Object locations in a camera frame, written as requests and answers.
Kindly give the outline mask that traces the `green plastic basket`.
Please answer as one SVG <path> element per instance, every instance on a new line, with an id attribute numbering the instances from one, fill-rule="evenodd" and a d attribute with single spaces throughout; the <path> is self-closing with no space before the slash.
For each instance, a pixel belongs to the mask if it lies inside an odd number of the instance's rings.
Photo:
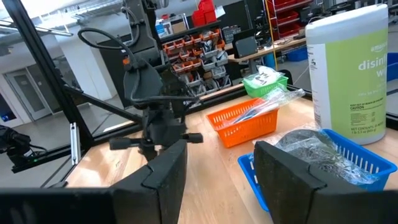
<path id="1" fill-rule="evenodd" d="M 243 86 L 246 90 L 246 93 L 252 98 L 259 98 L 270 91 L 272 91 L 276 87 L 287 88 L 288 77 L 280 77 L 276 82 L 271 84 L 266 84 L 260 87 L 252 87 L 247 81 L 243 81 Z"/>

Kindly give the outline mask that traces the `bagged blue white toothbrush kit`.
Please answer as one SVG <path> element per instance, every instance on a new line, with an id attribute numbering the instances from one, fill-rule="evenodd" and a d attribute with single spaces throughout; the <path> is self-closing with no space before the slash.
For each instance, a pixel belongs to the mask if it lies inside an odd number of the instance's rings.
<path id="1" fill-rule="evenodd" d="M 254 101 L 254 104 L 242 115 L 239 115 L 237 118 L 225 121 L 224 125 L 231 126 L 232 124 L 237 124 L 260 116 L 262 114 L 271 112 L 272 110 L 279 109 L 280 107 L 283 107 L 288 103 L 303 97 L 304 95 L 305 92 L 303 89 L 289 91 L 282 87 L 275 87 L 269 93 L 256 99 Z"/>

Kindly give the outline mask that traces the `grey glass door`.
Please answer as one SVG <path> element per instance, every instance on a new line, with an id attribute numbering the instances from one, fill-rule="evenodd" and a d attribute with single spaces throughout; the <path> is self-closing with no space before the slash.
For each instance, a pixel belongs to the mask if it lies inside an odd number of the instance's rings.
<path id="1" fill-rule="evenodd" d="M 9 72 L 5 77 L 33 121 L 52 113 L 28 69 Z"/>

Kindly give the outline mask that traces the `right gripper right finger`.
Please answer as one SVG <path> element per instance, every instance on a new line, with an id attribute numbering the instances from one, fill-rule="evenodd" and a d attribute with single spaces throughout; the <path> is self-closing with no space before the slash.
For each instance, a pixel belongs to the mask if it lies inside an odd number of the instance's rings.
<path id="1" fill-rule="evenodd" d="M 365 190 L 265 141 L 254 169 L 274 224 L 398 224 L 398 190 Z"/>

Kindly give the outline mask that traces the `bagged black round sponge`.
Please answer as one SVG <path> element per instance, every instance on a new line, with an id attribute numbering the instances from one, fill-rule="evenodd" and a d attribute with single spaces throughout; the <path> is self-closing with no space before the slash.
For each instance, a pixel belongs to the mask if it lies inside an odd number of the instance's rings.
<path id="1" fill-rule="evenodd" d="M 339 154 L 333 144 L 304 142 L 289 153 L 354 185 L 373 184 L 379 180 L 374 174 L 362 170 Z"/>
<path id="2" fill-rule="evenodd" d="M 323 131 L 296 129 L 285 134 L 275 147 L 307 163 L 335 161 L 336 146 Z"/>

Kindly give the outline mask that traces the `wooden workbench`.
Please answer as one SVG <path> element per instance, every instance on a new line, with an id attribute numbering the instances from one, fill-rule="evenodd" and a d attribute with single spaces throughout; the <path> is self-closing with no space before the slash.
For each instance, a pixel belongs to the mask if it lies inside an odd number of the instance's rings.
<path id="1" fill-rule="evenodd" d="M 304 44 L 306 43 L 305 39 L 299 39 L 299 40 L 289 40 L 286 44 L 274 44 L 272 47 L 266 47 L 264 49 L 258 50 L 256 53 L 242 57 L 242 58 L 235 58 L 234 55 L 229 55 L 228 56 L 228 62 L 235 62 L 239 63 L 245 60 L 251 60 L 254 58 L 259 58 L 263 57 L 264 55 L 267 55 L 269 53 L 274 53 L 277 51 L 281 51 L 284 49 L 287 49 L 291 46 L 298 45 L 298 44 Z"/>

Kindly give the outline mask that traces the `red boxes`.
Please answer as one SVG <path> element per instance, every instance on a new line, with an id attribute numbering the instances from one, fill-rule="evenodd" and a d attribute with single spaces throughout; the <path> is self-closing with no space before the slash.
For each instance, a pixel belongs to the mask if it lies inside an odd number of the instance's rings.
<path id="1" fill-rule="evenodd" d="M 216 22 L 217 18 L 213 0 L 200 0 L 198 3 L 198 9 L 192 14 L 192 21 L 195 27 Z"/>

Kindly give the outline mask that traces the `blue plastic basket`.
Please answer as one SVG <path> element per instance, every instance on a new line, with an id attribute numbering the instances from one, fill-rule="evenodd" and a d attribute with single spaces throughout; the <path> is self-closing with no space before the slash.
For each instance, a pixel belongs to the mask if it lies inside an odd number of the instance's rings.
<path id="1" fill-rule="evenodd" d="M 372 184 L 360 185 L 360 187 L 366 190 L 383 190 L 386 186 L 389 175 L 398 169 L 395 164 L 387 159 L 373 153 L 372 151 L 356 144 L 355 142 L 330 129 L 322 129 L 321 132 L 327 134 L 333 143 L 337 145 L 337 153 L 353 162 L 360 169 L 370 172 L 377 177 L 377 181 Z M 269 209 L 262 195 L 254 170 L 254 154 L 249 153 L 240 156 L 238 158 L 238 163 L 244 175 L 246 176 L 246 179 L 248 180 L 249 185 L 251 186 L 261 208 L 268 212 Z"/>

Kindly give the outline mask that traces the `black device green light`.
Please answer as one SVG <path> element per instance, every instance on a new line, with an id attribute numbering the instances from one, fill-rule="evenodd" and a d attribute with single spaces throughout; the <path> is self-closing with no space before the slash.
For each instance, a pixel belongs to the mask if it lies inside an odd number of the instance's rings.
<path id="1" fill-rule="evenodd" d="M 12 171 L 17 172 L 30 162 L 36 162 L 48 150 L 31 143 L 30 136 L 0 125 L 0 154 L 6 154 L 12 162 Z"/>

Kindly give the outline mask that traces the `blue storage bin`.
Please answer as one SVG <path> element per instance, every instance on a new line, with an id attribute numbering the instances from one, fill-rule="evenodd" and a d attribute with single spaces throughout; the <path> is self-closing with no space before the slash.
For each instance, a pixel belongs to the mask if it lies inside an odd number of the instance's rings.
<path id="1" fill-rule="evenodd" d="M 291 62 L 300 62 L 308 59 L 306 47 L 300 47 L 286 54 L 287 60 Z"/>

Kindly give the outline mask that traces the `rack with red bins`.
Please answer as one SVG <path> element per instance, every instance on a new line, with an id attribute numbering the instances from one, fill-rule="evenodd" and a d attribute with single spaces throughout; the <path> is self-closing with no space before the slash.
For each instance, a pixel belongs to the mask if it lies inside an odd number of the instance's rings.
<path id="1" fill-rule="evenodd" d="M 296 34 L 303 27 L 300 11 L 313 0 L 265 0 L 273 40 Z"/>

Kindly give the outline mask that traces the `black monitor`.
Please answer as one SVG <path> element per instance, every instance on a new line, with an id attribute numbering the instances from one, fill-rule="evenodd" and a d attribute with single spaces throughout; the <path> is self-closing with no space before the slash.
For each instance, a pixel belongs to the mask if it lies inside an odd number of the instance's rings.
<path id="1" fill-rule="evenodd" d="M 233 35 L 233 49 L 235 58 L 243 58 L 257 52 L 255 30 L 248 29 Z"/>

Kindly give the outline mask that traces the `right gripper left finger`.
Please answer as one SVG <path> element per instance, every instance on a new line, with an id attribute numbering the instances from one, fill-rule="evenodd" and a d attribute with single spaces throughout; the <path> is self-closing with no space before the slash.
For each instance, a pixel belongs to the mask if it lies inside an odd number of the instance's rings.
<path id="1" fill-rule="evenodd" d="M 113 184 L 116 224 L 177 224 L 187 178 L 187 142 L 179 140 Z"/>

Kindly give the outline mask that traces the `bagged pads handwritten label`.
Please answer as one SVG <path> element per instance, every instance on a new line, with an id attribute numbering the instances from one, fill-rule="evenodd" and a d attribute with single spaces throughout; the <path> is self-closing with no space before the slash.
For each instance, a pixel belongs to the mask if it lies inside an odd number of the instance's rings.
<path id="1" fill-rule="evenodd" d="M 260 88 L 276 82 L 280 77 L 283 77 L 282 72 L 275 71 L 273 68 L 267 66 L 257 66 L 257 73 L 248 75 L 243 78 L 243 83 L 251 88 Z"/>

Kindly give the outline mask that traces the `orange plastic basket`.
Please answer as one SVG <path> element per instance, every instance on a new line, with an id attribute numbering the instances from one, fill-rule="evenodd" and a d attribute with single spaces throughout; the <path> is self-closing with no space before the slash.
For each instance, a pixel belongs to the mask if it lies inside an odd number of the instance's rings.
<path id="1" fill-rule="evenodd" d="M 262 102 L 260 98 L 253 98 L 206 116 L 224 147 L 233 147 L 276 130 L 278 107 L 272 105 L 263 110 L 259 108 Z"/>

